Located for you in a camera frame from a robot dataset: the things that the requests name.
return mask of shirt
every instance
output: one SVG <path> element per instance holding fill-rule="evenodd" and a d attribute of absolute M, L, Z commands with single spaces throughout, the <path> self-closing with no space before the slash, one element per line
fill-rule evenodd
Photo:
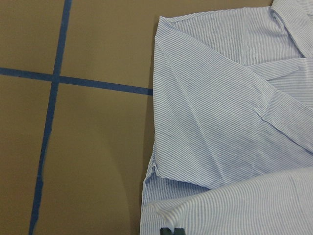
<path fill-rule="evenodd" d="M 312 12 L 275 0 L 160 17 L 142 231 L 151 201 L 313 166 Z"/>

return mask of blue line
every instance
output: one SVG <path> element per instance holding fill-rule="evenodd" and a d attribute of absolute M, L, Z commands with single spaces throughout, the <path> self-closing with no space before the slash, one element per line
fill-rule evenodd
<path fill-rule="evenodd" d="M 100 81 L 93 81 L 75 77 L 65 77 L 60 76 L 60 83 L 66 83 L 71 85 L 78 85 L 78 86 L 85 86 L 85 87 L 95 87 L 95 88 L 102 88 L 114 91 L 121 91 L 121 92 L 130 92 L 136 94 L 146 94 L 146 95 L 153 95 L 153 90 L 144 87 L 134 87 L 116 83 L 109 83 L 109 82 L 100 82 Z"/>
<path fill-rule="evenodd" d="M 7 76 L 14 76 L 14 77 L 31 78 L 31 79 L 43 80 L 43 81 L 52 81 L 53 79 L 51 74 L 28 72 L 28 71 L 22 71 L 22 70 L 6 69 L 6 68 L 0 68 L 0 74 L 7 75 Z"/>
<path fill-rule="evenodd" d="M 31 218 L 30 218 L 30 224 L 29 224 L 29 233 L 28 233 L 29 235 L 33 235 L 35 225 L 39 218 L 39 208 L 40 208 L 42 191 L 43 191 L 43 186 L 44 186 L 43 168 L 45 164 L 45 155 L 46 155 L 46 150 L 48 146 L 48 141 L 49 141 L 49 137 L 50 137 L 51 130 L 52 130 L 55 103 L 56 103 L 58 87 L 59 87 L 59 75 L 61 72 L 71 3 L 72 3 L 71 0 L 65 0 L 63 13 L 62 13 L 62 24 L 60 28 L 57 53 L 55 57 L 54 70 L 53 70 L 53 75 L 52 75 L 53 80 L 51 83 L 48 110 L 47 110 L 47 115 L 45 119 L 43 143 L 42 143 L 42 148 L 40 152 L 37 180 L 36 180 L 36 186 L 35 186 L 33 208 L 32 208 L 32 213 L 31 213 Z"/>

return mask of brown surface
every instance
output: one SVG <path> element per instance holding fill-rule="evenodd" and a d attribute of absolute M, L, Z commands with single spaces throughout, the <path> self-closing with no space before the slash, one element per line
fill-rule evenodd
<path fill-rule="evenodd" d="M 153 36 L 160 15 L 269 5 L 269 0 L 90 0 L 71 9 L 62 75 L 152 87 Z"/>
<path fill-rule="evenodd" d="M 269 0 L 74 0 L 62 75 L 152 87 L 160 15 Z M 4 0 L 0 67 L 52 73 L 63 0 Z M 0 76 L 0 235 L 28 233 L 49 82 Z M 139 233 L 152 97 L 60 84 L 36 235 Z"/>
<path fill-rule="evenodd" d="M 49 90 L 0 76 L 0 235 L 28 234 Z"/>
<path fill-rule="evenodd" d="M 138 234 L 153 134 L 152 97 L 61 84 L 35 234 Z"/>

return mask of vertical blue line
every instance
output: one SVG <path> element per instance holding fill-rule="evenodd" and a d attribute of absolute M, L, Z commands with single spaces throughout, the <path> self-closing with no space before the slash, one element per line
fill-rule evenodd
<path fill-rule="evenodd" d="M 59 76 L 61 73 L 71 4 L 72 4 L 72 0 L 65 0 L 64 7 L 63 7 L 59 41 L 58 41 L 57 53 L 56 53 L 54 69 L 53 69 L 53 79 L 51 83 L 48 109 L 47 109 L 47 115 L 45 119 L 43 143 L 42 143 L 41 152 L 40 152 L 33 208 L 32 208 L 32 213 L 31 213 L 31 218 L 30 218 L 30 224 L 29 224 L 29 233 L 28 233 L 29 235 L 33 235 L 35 225 L 39 218 L 39 208 L 40 208 L 42 190 L 43 190 L 43 185 L 44 185 L 43 169 L 44 169 L 44 164 L 45 164 L 45 155 L 46 155 L 49 137 L 50 137 L 51 130 L 52 130 L 52 122 L 53 122 L 53 116 L 54 116 L 54 110 L 55 110 L 55 103 L 56 103 L 57 94 L 58 94 Z"/>

